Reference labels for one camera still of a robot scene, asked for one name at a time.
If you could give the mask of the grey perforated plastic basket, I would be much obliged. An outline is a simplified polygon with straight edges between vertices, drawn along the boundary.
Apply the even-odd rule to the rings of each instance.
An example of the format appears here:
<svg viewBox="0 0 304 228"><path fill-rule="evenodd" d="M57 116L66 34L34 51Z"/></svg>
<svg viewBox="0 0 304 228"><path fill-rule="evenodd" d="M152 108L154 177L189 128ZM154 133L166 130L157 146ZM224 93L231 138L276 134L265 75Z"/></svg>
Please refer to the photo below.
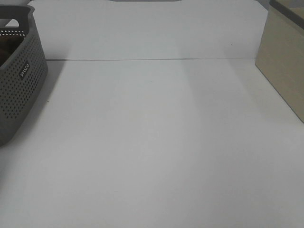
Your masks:
<svg viewBox="0 0 304 228"><path fill-rule="evenodd" d="M0 66L0 144L7 144L29 114L48 74L48 66L34 20L34 8L1 5L1 19L14 19L17 27L2 27L0 38L21 38Z"/></svg>

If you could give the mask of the beige storage box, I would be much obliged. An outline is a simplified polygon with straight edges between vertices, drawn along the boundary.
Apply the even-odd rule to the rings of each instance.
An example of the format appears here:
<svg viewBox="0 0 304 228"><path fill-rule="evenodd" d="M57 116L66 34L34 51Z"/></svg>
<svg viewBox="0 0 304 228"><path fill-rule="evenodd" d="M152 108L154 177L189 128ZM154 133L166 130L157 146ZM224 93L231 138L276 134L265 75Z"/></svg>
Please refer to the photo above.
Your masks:
<svg viewBox="0 0 304 228"><path fill-rule="evenodd" d="M304 120L304 2L271 0L256 67Z"/></svg>

